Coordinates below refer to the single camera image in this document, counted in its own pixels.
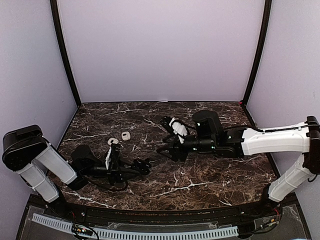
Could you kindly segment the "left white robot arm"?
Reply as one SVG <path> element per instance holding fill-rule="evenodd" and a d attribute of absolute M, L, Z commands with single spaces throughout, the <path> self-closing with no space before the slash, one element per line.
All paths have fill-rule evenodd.
<path fill-rule="evenodd" d="M 72 162 L 68 163 L 43 136 L 38 125 L 7 132 L 2 144 L 4 165 L 17 173 L 60 218 L 67 218 L 71 208 L 60 188 L 48 178 L 43 168 L 73 191 L 85 187 L 90 182 L 89 177 L 107 178 L 109 186 L 102 185 L 102 189 L 123 191 L 128 186 L 128 180 L 140 174 L 120 163 L 120 150 L 116 144 L 111 145 L 104 161 L 99 160 L 88 145 L 79 145 L 71 154 Z"/>

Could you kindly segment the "white charging case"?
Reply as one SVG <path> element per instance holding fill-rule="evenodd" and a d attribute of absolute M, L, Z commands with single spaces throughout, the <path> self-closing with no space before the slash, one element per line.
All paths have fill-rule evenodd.
<path fill-rule="evenodd" d="M 131 139 L 131 133 L 128 131 L 124 131 L 121 133 L 121 138 L 123 141 L 129 141 Z"/>
<path fill-rule="evenodd" d="M 113 138 L 113 137 L 111 137 L 111 138 L 109 138 L 109 139 L 107 140 L 107 144 L 108 144 L 109 146 L 111 146 L 112 144 L 118 144 L 118 143 L 119 143 L 119 140 L 116 139 L 116 138 Z"/>

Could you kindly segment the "black charging case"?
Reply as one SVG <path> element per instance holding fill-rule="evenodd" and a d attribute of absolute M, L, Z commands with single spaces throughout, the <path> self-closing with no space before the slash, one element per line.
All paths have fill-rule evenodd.
<path fill-rule="evenodd" d="M 131 165 L 131 169 L 138 171 L 143 176 L 146 176 L 150 173 L 151 167 L 152 166 L 148 158 L 146 160 L 135 159 Z"/>

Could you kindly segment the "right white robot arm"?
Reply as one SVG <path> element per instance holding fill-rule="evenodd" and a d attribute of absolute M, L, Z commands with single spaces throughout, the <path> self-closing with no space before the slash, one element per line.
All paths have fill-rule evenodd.
<path fill-rule="evenodd" d="M 289 193 L 312 176 L 320 174 L 320 124 L 314 116 L 305 122 L 278 128 L 234 126 L 223 128 L 218 114 L 200 110 L 192 115 L 195 135 L 181 120 L 165 116 L 160 124 L 169 133 L 158 154 L 184 162 L 189 153 L 242 158 L 262 153 L 298 152 L 296 162 L 284 175 L 263 189 L 255 213 L 266 217 Z"/>

